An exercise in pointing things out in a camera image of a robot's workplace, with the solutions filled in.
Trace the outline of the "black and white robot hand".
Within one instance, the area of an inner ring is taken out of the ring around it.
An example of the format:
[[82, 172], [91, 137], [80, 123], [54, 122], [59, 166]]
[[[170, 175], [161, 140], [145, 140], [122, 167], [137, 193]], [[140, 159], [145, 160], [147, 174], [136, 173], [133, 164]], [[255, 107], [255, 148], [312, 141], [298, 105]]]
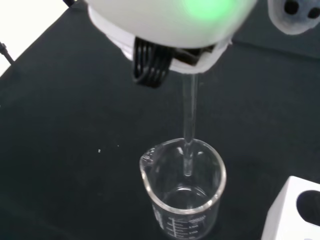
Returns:
[[133, 81], [158, 88], [169, 71], [207, 72], [254, 0], [89, 0], [93, 25], [132, 62]]

